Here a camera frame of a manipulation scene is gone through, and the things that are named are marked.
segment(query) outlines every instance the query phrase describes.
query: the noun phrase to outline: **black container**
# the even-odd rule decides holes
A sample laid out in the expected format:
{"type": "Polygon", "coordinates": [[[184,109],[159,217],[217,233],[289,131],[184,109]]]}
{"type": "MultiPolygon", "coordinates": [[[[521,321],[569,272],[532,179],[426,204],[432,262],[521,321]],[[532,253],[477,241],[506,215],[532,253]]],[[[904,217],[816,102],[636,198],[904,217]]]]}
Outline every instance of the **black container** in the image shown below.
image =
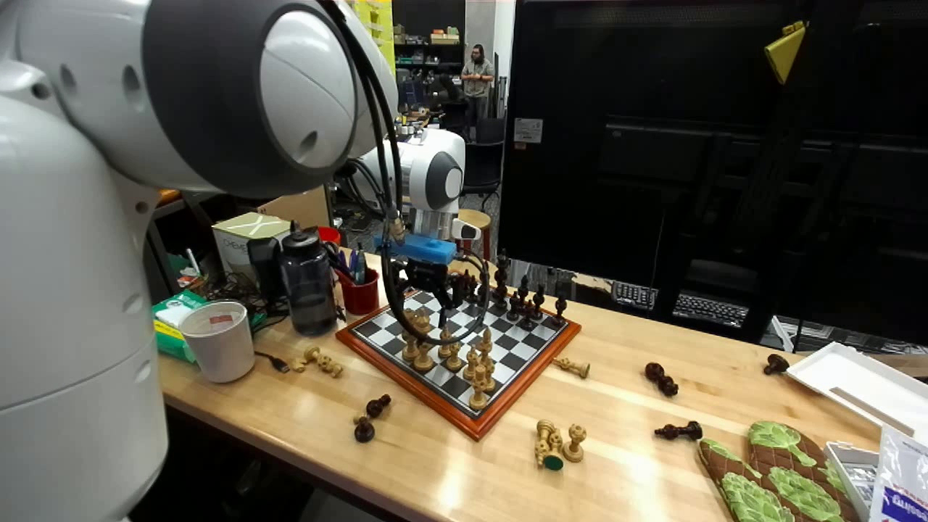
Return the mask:
{"type": "Polygon", "coordinates": [[[292,233],[281,241],[281,278],[289,318],[298,333],[320,337],[336,324],[333,272],[316,233],[292,233]]]}

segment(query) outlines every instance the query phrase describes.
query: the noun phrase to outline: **wooden tabletop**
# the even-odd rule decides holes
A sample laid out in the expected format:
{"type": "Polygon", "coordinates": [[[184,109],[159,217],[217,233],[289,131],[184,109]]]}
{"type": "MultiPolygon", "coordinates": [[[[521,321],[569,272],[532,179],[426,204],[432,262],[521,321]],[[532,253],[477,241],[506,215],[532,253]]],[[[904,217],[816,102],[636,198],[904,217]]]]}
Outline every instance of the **wooden tabletop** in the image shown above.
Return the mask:
{"type": "Polygon", "coordinates": [[[213,386],[166,357],[159,379],[173,408],[405,518],[724,518],[694,443],[653,434],[664,423],[698,420],[740,446],[749,423],[787,420],[820,443],[877,450],[874,423],[788,378],[765,378],[765,349],[587,304],[569,304],[566,317],[582,331],[564,354],[593,363],[593,378],[546,369],[479,443],[333,333],[298,337],[289,321],[258,333],[255,346],[272,354],[320,346],[345,363],[339,379],[320,369],[279,375],[258,359],[243,379],[213,386]],[[662,363],[682,386],[674,399],[645,379],[648,363],[662,363]],[[392,395],[392,408],[374,420],[376,439],[356,443],[355,417],[381,395],[392,395]],[[582,463],[540,469],[536,420],[564,434],[587,427],[582,463]]]}

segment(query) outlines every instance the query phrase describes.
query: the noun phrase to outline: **chessboard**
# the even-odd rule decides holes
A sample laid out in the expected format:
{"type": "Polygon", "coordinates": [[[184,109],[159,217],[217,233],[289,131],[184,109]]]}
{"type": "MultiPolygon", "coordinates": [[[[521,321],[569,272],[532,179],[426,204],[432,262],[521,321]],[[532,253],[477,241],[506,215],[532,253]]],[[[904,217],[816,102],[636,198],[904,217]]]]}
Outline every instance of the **chessboard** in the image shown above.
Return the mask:
{"type": "MultiPolygon", "coordinates": [[[[405,309],[430,312],[430,337],[442,338],[439,331],[439,298],[430,292],[405,295],[405,309]]],[[[448,317],[449,337],[461,337],[479,318],[477,304],[461,304],[448,317]]],[[[434,366],[421,375],[405,359],[403,328],[390,308],[343,328],[336,333],[350,352],[366,357],[384,375],[410,389],[419,399],[432,407],[449,423],[455,423],[471,439],[484,439],[490,427],[521,398],[521,391],[546,370],[546,366],[577,337],[581,324],[569,318],[558,318],[542,309],[542,318],[524,321],[524,317],[510,317],[498,309],[484,312],[484,328],[490,328],[490,359],[494,366],[494,391],[484,408],[471,408],[474,386],[468,382],[468,366],[449,370],[442,366],[439,352],[430,349],[434,366]]],[[[461,359],[468,359],[471,346],[481,337],[481,331],[468,333],[459,346],[461,359]]]]}

